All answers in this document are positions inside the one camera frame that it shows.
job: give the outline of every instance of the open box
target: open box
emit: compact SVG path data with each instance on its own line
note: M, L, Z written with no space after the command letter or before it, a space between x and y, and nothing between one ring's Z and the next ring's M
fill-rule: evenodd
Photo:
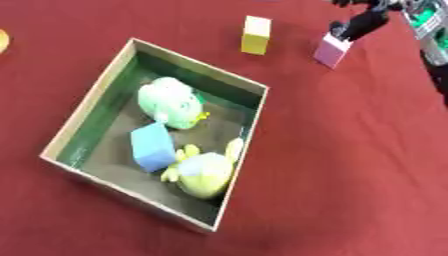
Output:
M203 152L224 153L227 143L245 141L234 176L214 200L200 200L174 184L160 182L133 162L130 132L151 120L138 108L138 88L161 76L192 86L211 113L190 130L170 130L176 148L196 144ZM41 158L69 173L156 209L202 231L216 231L238 177L268 88L156 45L130 39L87 96L44 149Z

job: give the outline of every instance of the block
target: block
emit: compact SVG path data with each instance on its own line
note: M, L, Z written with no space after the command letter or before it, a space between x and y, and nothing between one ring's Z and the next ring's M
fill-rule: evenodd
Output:
M271 20L246 16L244 24L241 51L245 53L264 55L271 34Z
M131 132L132 155L147 172L154 172L174 163L175 150L165 125L153 123Z
M340 41L327 33L314 53L314 58L329 68L336 68L350 49L352 42Z

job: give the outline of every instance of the yellow plush toy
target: yellow plush toy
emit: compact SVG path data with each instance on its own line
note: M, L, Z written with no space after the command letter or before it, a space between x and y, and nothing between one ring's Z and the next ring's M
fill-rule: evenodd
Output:
M233 175L244 141L236 138L229 142L225 155L201 154L195 145L187 145L176 152L176 163L162 174L162 182L177 182L192 196L208 199L223 192Z

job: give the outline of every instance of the plush toy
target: plush toy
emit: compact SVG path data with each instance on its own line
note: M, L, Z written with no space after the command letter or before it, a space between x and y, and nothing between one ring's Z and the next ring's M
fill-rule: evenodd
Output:
M6 31L0 29L0 53L2 53L9 45L9 36Z
M176 163L162 174L162 182L177 182L187 194L209 199L224 191L232 178L244 141L236 138L229 142L225 155L201 154L195 145L187 145L176 152Z
M177 129L190 129L209 113L202 111L193 89L172 77L162 77L138 91L138 104L154 120Z

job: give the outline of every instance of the blue foam cube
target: blue foam cube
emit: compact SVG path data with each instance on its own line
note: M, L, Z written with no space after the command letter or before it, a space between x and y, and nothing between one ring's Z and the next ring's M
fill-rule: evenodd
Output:
M132 131L131 144L135 162L145 171L154 172L176 161L173 140L161 123Z

